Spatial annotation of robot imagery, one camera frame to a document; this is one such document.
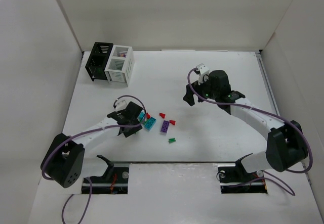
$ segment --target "screw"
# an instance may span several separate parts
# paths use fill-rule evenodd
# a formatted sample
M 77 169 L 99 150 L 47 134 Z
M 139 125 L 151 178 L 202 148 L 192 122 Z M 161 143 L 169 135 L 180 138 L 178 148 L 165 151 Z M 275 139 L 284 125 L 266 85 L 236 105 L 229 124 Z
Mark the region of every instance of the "screw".
M 123 173 L 121 174 L 121 176 L 122 176 L 123 178 L 128 178 L 129 173 L 128 173 L 128 172 L 123 172 Z
M 258 177 L 263 177 L 263 171 L 258 170 L 258 171 L 257 171 L 257 176 L 258 176 Z
M 225 178 L 225 171 L 224 171 L 224 170 L 221 170 L 221 171 L 219 172 L 219 177 L 221 177 L 221 178 Z

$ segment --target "white wall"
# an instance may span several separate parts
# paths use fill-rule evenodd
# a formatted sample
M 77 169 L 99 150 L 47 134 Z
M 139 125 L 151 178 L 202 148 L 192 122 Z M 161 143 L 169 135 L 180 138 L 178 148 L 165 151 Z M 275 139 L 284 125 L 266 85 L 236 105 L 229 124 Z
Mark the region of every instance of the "white wall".
M 27 223 L 81 52 L 55 0 L 0 0 L 0 223 Z
M 324 215 L 324 0 L 293 0 L 262 52 L 283 116 L 300 122 L 314 154 L 309 173 Z
M 83 50 L 263 49 L 291 0 L 60 0 Z

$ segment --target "white table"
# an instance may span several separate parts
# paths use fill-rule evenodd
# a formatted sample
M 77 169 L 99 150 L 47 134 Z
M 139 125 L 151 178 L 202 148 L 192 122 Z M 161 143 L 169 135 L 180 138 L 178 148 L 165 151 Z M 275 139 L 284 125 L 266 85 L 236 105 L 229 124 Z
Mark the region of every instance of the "white table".
M 234 161 L 265 149 L 265 140 L 239 119 L 217 106 L 182 101 L 186 75 L 199 63 L 223 69 L 232 89 L 251 102 L 273 108 L 254 53 L 243 52 L 135 52 L 136 64 L 129 87 L 92 82 L 83 64 L 77 79 L 64 133 L 73 135 L 100 121 L 123 94 L 139 97 L 158 120 L 150 132 L 141 130 L 127 139 L 119 136 L 93 150 L 113 161 Z M 159 134 L 162 119 L 177 121 L 168 135 Z M 169 144 L 168 138 L 176 142 Z M 301 164 L 294 166 L 301 170 Z M 322 223 L 306 175 L 277 173 L 295 190 L 296 197 L 267 182 L 265 194 L 221 194 L 214 163 L 132 164 L 127 195 L 95 195 L 83 223 Z M 68 189 L 40 181 L 29 223 L 60 223 L 64 202 L 80 193 L 82 180 Z M 74 196 L 67 205 L 67 223 L 77 223 L 87 195 Z

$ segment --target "green block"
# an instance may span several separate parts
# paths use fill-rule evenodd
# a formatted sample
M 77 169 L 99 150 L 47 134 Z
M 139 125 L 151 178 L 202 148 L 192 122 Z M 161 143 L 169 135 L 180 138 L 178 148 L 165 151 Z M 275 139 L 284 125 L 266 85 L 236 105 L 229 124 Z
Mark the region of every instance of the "green block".
M 173 143 L 173 142 L 176 142 L 176 139 L 175 138 L 170 138 L 169 143 Z

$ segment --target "purple block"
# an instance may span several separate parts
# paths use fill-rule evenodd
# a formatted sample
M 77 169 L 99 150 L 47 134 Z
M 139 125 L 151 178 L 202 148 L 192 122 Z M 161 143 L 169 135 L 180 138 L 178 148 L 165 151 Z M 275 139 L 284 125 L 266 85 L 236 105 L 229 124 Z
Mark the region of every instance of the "purple block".
M 167 133 L 170 122 L 164 120 L 161 128 L 161 132 Z

